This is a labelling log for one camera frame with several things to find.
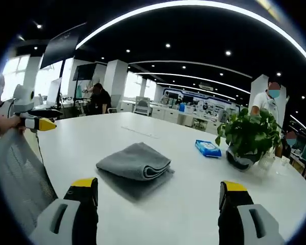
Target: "blue wet wipes package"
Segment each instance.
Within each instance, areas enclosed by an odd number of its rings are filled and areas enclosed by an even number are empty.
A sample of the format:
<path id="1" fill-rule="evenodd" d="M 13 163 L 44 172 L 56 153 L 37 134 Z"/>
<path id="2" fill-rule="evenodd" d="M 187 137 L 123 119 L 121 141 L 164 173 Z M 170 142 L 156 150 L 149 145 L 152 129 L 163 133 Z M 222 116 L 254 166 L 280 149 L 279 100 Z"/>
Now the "blue wet wipes package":
<path id="1" fill-rule="evenodd" d="M 205 157 L 221 157 L 221 150 L 210 141 L 196 140 L 195 146 Z"/>

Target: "potted plant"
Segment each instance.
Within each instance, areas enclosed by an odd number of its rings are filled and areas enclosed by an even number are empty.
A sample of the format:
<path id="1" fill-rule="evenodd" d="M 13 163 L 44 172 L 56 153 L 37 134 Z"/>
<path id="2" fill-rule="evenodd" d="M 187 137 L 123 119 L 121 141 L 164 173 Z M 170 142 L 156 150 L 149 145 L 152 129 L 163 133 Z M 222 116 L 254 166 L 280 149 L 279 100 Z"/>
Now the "potted plant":
<path id="1" fill-rule="evenodd" d="M 229 145 L 226 157 L 239 170 L 249 169 L 272 147 L 280 145 L 281 139 L 272 114 L 261 109 L 259 115 L 249 115 L 248 109 L 232 115 L 229 122 L 218 127 L 215 142 L 220 146 L 221 136 Z"/>

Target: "black ceiling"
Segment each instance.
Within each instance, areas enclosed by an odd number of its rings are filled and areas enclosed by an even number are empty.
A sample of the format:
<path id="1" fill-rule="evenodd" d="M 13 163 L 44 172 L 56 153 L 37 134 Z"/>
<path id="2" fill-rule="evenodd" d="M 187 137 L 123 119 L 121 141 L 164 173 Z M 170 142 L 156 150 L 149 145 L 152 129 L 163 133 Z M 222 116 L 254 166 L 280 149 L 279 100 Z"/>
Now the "black ceiling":
<path id="1" fill-rule="evenodd" d="M 43 8 L 46 11 L 42 11 L 35 19 L 30 20 L 20 33 L 26 42 L 33 39 L 51 39 L 63 31 L 86 22 L 82 34 L 84 37 L 121 14 L 161 2 L 165 1 L 82 0 L 76 3 L 67 0 L 50 1 L 50 4 Z M 219 2 L 244 7 L 277 22 L 256 1 Z M 299 36 L 300 40 L 306 43 L 305 1 L 277 1 L 277 3 L 287 13 L 288 19 L 293 20 L 298 30 L 293 36 Z M 43 28 L 37 29 L 34 23 L 43 25 Z M 166 48 L 166 43 L 170 43 L 171 48 Z M 33 52 L 40 54 L 44 50 L 45 45 Z M 227 57 L 224 54 L 226 50 L 232 51 L 233 54 Z M 104 62 L 115 59 L 127 63 L 179 60 L 213 64 L 248 74 L 252 78 L 220 68 L 189 63 L 153 62 L 137 65 L 150 72 L 201 77 L 248 91 L 250 83 L 259 75 L 273 77 L 280 71 L 283 75 L 278 81 L 287 87 L 287 94 L 291 97 L 286 114 L 294 114 L 301 122 L 306 122 L 306 99 L 301 99 L 302 95 L 306 96 L 306 59 L 279 33 L 257 20 L 229 10 L 173 7 L 144 13 L 99 33 L 77 50 L 75 56 L 80 59 Z M 141 72 L 133 65 L 130 70 Z M 172 84 L 175 80 L 174 84 L 191 87 L 197 87 L 200 82 L 189 78 L 157 76 L 160 81 Z M 243 103 L 238 101 L 238 104 L 248 103 L 249 94 L 223 85 L 210 84 L 221 94 L 242 97 Z"/>

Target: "green leaves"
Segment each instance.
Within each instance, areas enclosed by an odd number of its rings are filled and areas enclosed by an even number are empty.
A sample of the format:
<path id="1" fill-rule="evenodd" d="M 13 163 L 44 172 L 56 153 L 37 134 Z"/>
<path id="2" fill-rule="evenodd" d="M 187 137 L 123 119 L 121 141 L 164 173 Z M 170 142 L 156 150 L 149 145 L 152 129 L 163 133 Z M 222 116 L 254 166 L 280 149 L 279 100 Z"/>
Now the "green leaves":
<path id="1" fill-rule="evenodd" d="M 280 144 L 278 127 L 273 115 L 266 109 L 261 109 L 259 115 L 250 115 L 244 108 L 238 116 L 231 115 L 228 123 L 218 127 L 215 142 L 220 146 L 221 137 L 225 136 L 225 142 L 233 146 L 236 156 L 256 154 L 261 157 L 271 147 Z"/>

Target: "gray towel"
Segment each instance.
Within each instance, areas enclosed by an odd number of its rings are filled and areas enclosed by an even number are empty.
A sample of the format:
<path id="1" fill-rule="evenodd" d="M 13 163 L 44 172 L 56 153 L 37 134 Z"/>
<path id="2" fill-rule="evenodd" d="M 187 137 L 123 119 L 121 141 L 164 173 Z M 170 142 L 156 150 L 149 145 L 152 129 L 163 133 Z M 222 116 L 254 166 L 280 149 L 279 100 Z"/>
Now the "gray towel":
<path id="1" fill-rule="evenodd" d="M 171 160 L 144 143 L 136 143 L 96 164 L 102 179 L 125 198 L 138 200 L 168 181 Z"/>
<path id="2" fill-rule="evenodd" d="M 170 159 L 141 142 L 107 156 L 96 167 L 128 179 L 147 181 L 163 174 L 170 162 Z"/>

